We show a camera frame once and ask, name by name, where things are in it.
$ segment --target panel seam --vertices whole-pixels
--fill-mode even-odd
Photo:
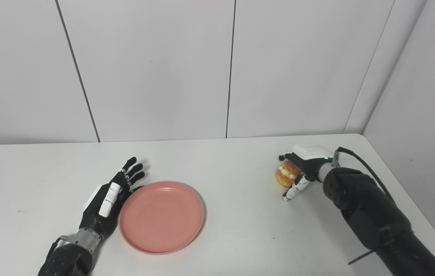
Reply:
[[[67,33],[66,23],[64,21],[64,17],[62,16],[61,7],[59,5],[59,1],[58,0],[55,0],[55,1],[56,1],[56,6],[57,6],[57,11],[59,12],[59,17],[60,17],[61,22],[62,22],[62,27],[64,28],[64,33],[66,35],[67,43],[69,45],[69,50],[71,51],[72,61],[74,61],[74,66],[76,68],[77,77],[79,79],[79,83],[81,84],[81,89],[83,90],[84,100],[86,101],[86,105],[88,107],[88,112],[90,113],[91,123],[93,124],[93,128],[95,129],[96,138],[97,138],[98,142],[100,142],[100,135],[98,135],[98,129],[96,128],[96,123],[95,123],[95,119],[93,117],[93,112],[91,111],[90,102],[88,101],[88,95],[86,95],[86,89],[84,88],[83,79],[81,78],[81,73],[79,72],[79,66],[77,66],[76,57],[74,55],[74,50],[72,49],[72,44],[71,44],[71,40],[69,38],[69,34]]]
[[[228,138],[229,106],[231,103],[231,76],[233,73],[233,49],[235,46],[235,23],[236,23],[236,0],[235,0],[234,11],[233,11],[233,34],[231,35],[231,59],[229,65],[228,113],[226,115],[226,138]]]

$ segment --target metal cylinder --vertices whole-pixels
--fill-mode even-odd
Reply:
[[[318,170],[318,179],[321,183],[325,180],[326,175],[335,168],[331,163],[324,163]]]
[[[93,253],[93,250],[95,250],[98,243],[102,240],[101,237],[100,234],[91,228],[80,228],[77,233],[72,236],[70,242],[82,246],[90,253]]]

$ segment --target robot finger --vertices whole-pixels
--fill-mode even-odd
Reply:
[[[130,169],[130,171],[128,171],[128,172],[126,173],[126,175],[127,175],[128,178],[130,179],[130,178],[132,178],[132,177],[135,175],[135,173],[137,173],[137,172],[140,171],[140,170],[142,170],[142,164],[141,164],[141,163],[139,163],[139,164],[135,165],[134,167],[132,167],[132,168]]]
[[[127,160],[126,164],[122,167],[123,171],[126,172],[130,167],[132,167],[137,162],[137,158],[135,156],[131,157]]]
[[[138,180],[141,180],[142,178],[144,178],[144,176],[146,176],[146,173],[144,173],[144,171],[136,173],[132,178],[130,178],[129,180],[130,185],[133,185]]]

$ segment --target pink plate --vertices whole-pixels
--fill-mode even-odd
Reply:
[[[133,248],[161,255],[187,246],[200,231],[204,207],[188,186],[160,181],[131,195],[120,212],[120,232]]]

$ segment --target black cable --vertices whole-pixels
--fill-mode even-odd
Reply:
[[[384,191],[384,193],[386,194],[388,199],[390,199],[392,202],[394,202],[393,197],[391,196],[391,194],[387,190],[386,186],[384,186],[384,183],[379,179],[377,174],[372,170],[372,168],[360,156],[355,154],[352,150],[349,150],[348,148],[344,148],[344,147],[338,147],[337,152],[346,153],[348,155],[355,157],[355,159],[359,160],[359,162],[362,163],[362,165],[364,165],[364,167],[366,167],[366,169],[368,169],[369,173],[371,173],[371,175],[374,177],[374,179],[377,181],[377,183],[379,183],[379,186]]]

